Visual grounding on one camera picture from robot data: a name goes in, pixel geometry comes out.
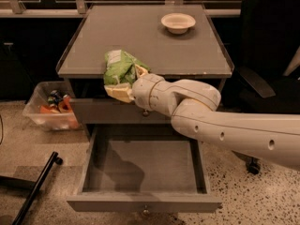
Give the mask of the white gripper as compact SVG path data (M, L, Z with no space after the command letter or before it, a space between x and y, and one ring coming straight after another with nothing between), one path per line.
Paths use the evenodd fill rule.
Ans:
M164 82L164 78L156 74L148 73L148 70L139 65L135 66L136 75L139 78L134 84L128 82L119 83L117 85L105 85L107 94L117 100L135 104L147 111L151 111L150 96L153 88L160 82Z

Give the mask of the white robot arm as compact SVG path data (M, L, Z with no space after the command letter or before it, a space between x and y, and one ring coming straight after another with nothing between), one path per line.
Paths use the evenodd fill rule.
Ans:
M219 91L204 82L167 82L144 67L108 65L109 96L134 102L171 118L178 133L297 170L300 168L300 116L220 112Z

